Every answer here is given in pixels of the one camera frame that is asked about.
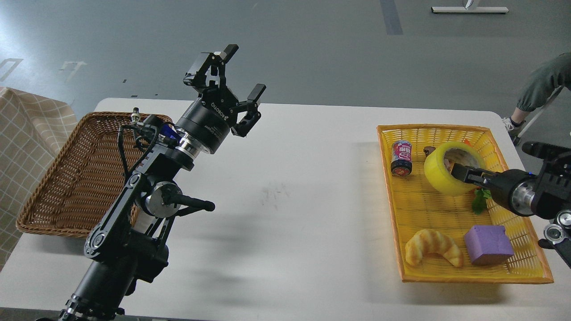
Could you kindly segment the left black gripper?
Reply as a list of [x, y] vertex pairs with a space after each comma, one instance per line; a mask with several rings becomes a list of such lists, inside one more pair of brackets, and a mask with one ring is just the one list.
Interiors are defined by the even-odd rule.
[[238, 51], [229, 44], [221, 52], [202, 52], [183, 77], [183, 83], [198, 92], [198, 97], [176, 122], [201, 144], [207, 154], [214, 154], [230, 130], [245, 137], [261, 118], [259, 99], [267, 89], [257, 84], [245, 101], [238, 102], [227, 88], [226, 64]]

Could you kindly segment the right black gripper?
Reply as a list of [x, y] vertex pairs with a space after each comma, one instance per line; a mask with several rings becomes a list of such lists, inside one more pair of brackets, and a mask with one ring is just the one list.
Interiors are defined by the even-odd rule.
[[522, 170], [491, 172], [479, 167], [455, 163], [451, 176], [463, 183], [489, 189], [493, 201], [520, 217], [532, 217], [536, 175]]

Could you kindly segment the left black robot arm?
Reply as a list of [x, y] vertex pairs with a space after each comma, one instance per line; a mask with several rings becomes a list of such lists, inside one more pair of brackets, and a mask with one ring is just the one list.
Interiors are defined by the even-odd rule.
[[265, 85], [255, 85], [243, 101], [227, 86], [226, 65], [238, 48], [230, 44], [200, 53], [183, 79], [198, 97], [177, 122], [156, 115], [141, 119], [134, 108], [131, 122], [120, 126], [123, 188], [85, 241], [84, 256], [92, 264], [60, 321], [112, 321], [123, 315], [120, 304], [137, 281], [152, 283], [168, 266], [166, 242], [175, 218], [214, 211], [211, 201], [184, 195], [174, 177], [191, 171], [200, 153], [214, 154], [228, 134], [245, 137], [261, 118]]

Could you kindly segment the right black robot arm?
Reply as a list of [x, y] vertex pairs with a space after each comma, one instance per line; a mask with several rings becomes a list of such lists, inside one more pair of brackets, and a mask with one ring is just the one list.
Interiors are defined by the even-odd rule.
[[464, 183], [487, 189], [491, 199], [520, 217], [540, 217], [549, 221], [538, 245], [553, 249], [565, 264], [571, 264], [570, 149], [553, 144], [527, 141], [522, 151], [542, 159], [540, 172], [523, 170], [491, 172], [477, 167], [453, 165], [451, 175]]

